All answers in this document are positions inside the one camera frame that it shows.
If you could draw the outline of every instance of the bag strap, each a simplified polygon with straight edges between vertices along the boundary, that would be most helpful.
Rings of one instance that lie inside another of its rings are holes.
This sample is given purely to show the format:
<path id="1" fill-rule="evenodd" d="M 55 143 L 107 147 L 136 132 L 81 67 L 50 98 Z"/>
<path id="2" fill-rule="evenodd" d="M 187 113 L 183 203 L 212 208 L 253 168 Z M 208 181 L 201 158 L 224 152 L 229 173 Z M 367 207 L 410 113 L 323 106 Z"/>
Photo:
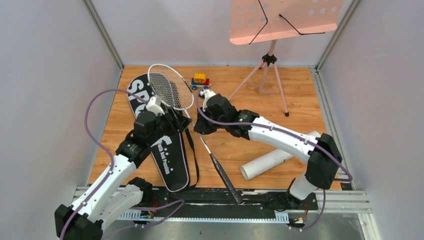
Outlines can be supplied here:
<path id="1" fill-rule="evenodd" d="M 195 184 L 188 186 L 187 188 L 195 188 L 196 185 L 199 183 L 199 165 L 198 165 L 198 160 L 196 159 L 196 152 L 195 152 L 195 144 L 193 143 L 193 138 L 190 135 L 190 131 L 189 129 L 185 129 L 185 135 L 187 135 L 187 140 L 188 140 L 188 144 L 190 144 L 191 149 L 193 150 L 193 156 L 194 156 L 194 164 L 196 166 L 196 176 L 197 176 L 197 181 Z"/>

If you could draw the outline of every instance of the black racket grip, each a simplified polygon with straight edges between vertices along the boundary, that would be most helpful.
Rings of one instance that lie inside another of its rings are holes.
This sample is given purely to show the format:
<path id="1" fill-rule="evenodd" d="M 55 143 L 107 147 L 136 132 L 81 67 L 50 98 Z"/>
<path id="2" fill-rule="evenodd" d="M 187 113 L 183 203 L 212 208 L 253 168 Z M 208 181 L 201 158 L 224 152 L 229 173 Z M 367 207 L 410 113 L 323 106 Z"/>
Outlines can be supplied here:
<path id="1" fill-rule="evenodd" d="M 230 181 L 230 178 L 227 176 L 226 172 L 224 171 L 223 166 L 221 166 L 221 163 L 212 153 L 209 155 L 210 155 L 210 159 L 212 159 L 212 162 L 213 162 L 213 165 L 215 166 L 216 171 L 218 172 L 219 176 L 224 182 L 226 188 L 232 194 L 237 204 L 241 204 L 243 202 L 242 196 L 234 188 L 233 184 Z"/>

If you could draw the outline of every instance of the music stand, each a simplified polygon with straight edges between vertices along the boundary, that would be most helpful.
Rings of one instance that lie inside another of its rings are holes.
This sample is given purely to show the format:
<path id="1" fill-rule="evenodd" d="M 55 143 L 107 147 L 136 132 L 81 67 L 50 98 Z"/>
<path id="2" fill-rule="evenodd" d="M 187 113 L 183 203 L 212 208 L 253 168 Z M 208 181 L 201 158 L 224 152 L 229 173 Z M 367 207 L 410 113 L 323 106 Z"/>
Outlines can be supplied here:
<path id="1" fill-rule="evenodd" d="M 343 3 L 344 0 L 232 0 L 230 42 L 243 45 L 271 41 L 271 45 L 267 54 L 228 99 L 231 100 L 244 84 L 258 88 L 260 93 L 280 92 L 288 117 L 289 110 L 274 56 L 277 40 L 334 31 Z M 263 90 L 270 64 L 273 65 L 279 90 Z M 262 66 L 264 69 L 259 86 L 247 82 Z"/>

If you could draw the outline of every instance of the lego toy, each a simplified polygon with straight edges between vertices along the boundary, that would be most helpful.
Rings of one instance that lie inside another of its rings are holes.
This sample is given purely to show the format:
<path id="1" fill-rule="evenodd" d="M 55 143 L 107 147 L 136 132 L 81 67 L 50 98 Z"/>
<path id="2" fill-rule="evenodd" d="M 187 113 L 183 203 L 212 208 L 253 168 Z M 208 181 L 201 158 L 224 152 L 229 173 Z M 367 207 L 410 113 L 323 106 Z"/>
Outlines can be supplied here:
<path id="1" fill-rule="evenodd" d="M 209 78 L 206 78 L 204 73 L 196 73 L 190 82 L 192 90 L 197 90 L 198 88 L 208 89 L 211 85 Z"/>

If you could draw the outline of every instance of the wooden table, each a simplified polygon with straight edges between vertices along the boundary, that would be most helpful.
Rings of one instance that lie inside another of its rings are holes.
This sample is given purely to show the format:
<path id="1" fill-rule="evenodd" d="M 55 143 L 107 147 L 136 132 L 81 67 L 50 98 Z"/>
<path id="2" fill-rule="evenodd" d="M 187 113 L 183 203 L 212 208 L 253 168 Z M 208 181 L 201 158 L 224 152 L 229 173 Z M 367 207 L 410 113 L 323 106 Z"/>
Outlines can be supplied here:
<path id="1" fill-rule="evenodd" d="M 147 73 L 148 68 L 148 66 L 126 66 L 119 82 L 119 88 L 126 90 L 130 81 L 141 74 Z M 211 89 L 225 97 L 229 97 L 253 69 L 252 67 L 230 66 L 175 66 L 174 68 L 187 80 L 190 80 L 196 73 L 206 74 L 212 83 Z M 324 133 L 326 129 L 310 70 L 308 68 L 279 68 L 278 72 L 290 113 L 289 117 L 284 115 L 279 93 L 259 94 L 253 87 L 248 85 L 242 87 L 233 97 L 231 103 L 238 110 L 248 109 L 257 112 L 276 124 L 300 133 L 309 133 L 311 131 Z M 250 82 L 258 84 L 261 77 L 262 71 L 259 70 L 251 78 Z M 276 90 L 278 89 L 277 86 L 275 75 L 268 74 L 264 89 Z M 196 122 L 195 107 L 188 111 Z M 125 135 L 133 129 L 134 120 L 126 94 L 117 93 L 101 139 L 102 144 L 114 153 L 125 138 Z M 225 187 L 207 151 L 200 142 L 199 136 L 193 132 L 192 126 L 189 128 L 192 133 L 200 169 L 200 181 L 197 186 Z M 236 188 L 286 189 L 292 179 L 299 176 L 306 169 L 305 164 L 296 158 L 292 158 L 284 164 L 246 181 L 240 172 L 240 166 L 275 148 L 265 143 L 233 137 L 223 129 L 211 135 L 205 135 L 204 139 Z M 194 183 L 196 181 L 196 171 L 193 152 L 189 147 L 187 148 L 187 159 L 190 179 Z M 109 162 L 109 156 L 102 149 L 99 149 L 89 178 L 90 183 L 94 182 Z M 134 177 L 144 178 L 155 186 L 164 185 L 151 156 L 141 164 L 124 184 Z M 331 189 L 340 190 L 340 184 L 335 182 Z"/>

